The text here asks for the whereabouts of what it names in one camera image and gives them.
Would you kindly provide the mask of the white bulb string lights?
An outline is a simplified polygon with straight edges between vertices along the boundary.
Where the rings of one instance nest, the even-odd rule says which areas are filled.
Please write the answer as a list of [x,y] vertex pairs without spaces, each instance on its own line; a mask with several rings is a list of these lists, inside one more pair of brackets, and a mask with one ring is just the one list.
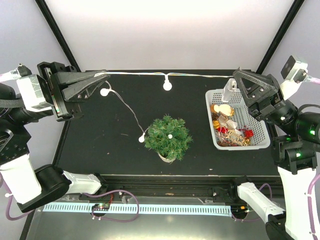
[[[163,72],[121,72],[121,71],[109,71],[109,72],[102,72],[101,71],[101,72],[95,73],[93,75],[93,77],[94,78],[97,78],[97,77],[104,78],[105,75],[163,76],[164,82],[163,82],[162,87],[165,91],[170,91],[173,87],[170,82],[170,79],[169,79],[169,77],[171,77],[171,76],[173,76],[173,77],[228,78],[228,79],[232,77],[231,75],[207,75],[207,74],[178,73],[178,72],[163,73]],[[145,141],[145,135],[146,135],[148,128],[145,130],[142,128],[133,109],[123,100],[121,95],[112,88],[111,84],[107,80],[104,80],[104,82],[107,83],[108,88],[102,88],[99,91],[100,95],[102,97],[107,97],[109,93],[114,93],[118,97],[118,99],[130,110],[130,112],[134,116],[134,119],[137,123],[137,126],[139,127],[139,129],[142,132],[141,136],[138,138],[138,141],[140,143],[143,143]]]

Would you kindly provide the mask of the small green christmas tree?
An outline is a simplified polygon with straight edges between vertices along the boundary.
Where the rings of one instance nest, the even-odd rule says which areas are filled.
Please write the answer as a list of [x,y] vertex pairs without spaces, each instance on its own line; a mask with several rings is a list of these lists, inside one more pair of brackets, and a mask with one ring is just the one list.
[[185,120],[170,115],[153,120],[144,138],[145,148],[153,150],[167,163],[182,161],[192,142]]

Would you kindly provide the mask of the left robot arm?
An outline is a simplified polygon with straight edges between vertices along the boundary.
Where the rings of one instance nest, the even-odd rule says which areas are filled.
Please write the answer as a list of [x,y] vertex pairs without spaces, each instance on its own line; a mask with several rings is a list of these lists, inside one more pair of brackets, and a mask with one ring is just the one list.
[[105,70],[77,71],[58,62],[42,62],[33,74],[25,65],[0,76],[0,175],[23,213],[67,194],[103,199],[107,183],[98,173],[76,174],[52,164],[34,169],[26,125],[54,116],[58,122],[82,116],[86,102],[109,76]]

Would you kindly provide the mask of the white plastic basket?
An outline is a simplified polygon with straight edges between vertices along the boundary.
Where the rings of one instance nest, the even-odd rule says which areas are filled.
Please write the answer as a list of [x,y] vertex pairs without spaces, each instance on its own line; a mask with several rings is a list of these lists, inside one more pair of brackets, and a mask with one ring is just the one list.
[[[264,121],[255,120],[248,112],[245,101],[237,89],[228,102],[222,102],[223,90],[214,89],[208,90],[205,93],[206,107],[208,112],[208,119],[210,123],[210,130],[214,146],[218,150],[226,151],[244,151],[244,150],[259,150],[269,147],[271,140],[267,131],[267,126]],[[230,105],[232,108],[232,115],[226,116],[221,113],[216,113],[213,110],[214,105]],[[218,121],[221,127],[226,127],[228,130],[234,130],[237,134],[242,135],[247,142],[247,146],[239,146],[233,144],[226,139],[226,133],[220,133],[213,127],[212,113],[218,114]],[[245,137],[245,130],[252,130],[254,136],[251,138]]]

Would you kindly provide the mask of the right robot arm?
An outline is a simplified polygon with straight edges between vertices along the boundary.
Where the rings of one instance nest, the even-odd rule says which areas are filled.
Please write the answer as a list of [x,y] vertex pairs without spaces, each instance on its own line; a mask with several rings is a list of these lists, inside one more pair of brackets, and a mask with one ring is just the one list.
[[272,140],[272,158],[280,175],[285,208],[275,205],[246,176],[236,178],[227,189],[228,198],[246,202],[262,219],[271,240],[317,240],[320,237],[314,186],[320,151],[320,115],[306,105],[290,102],[302,83],[319,83],[302,67],[285,66],[283,83],[272,75],[237,69],[233,77],[249,114],[258,121],[279,127],[283,136]]

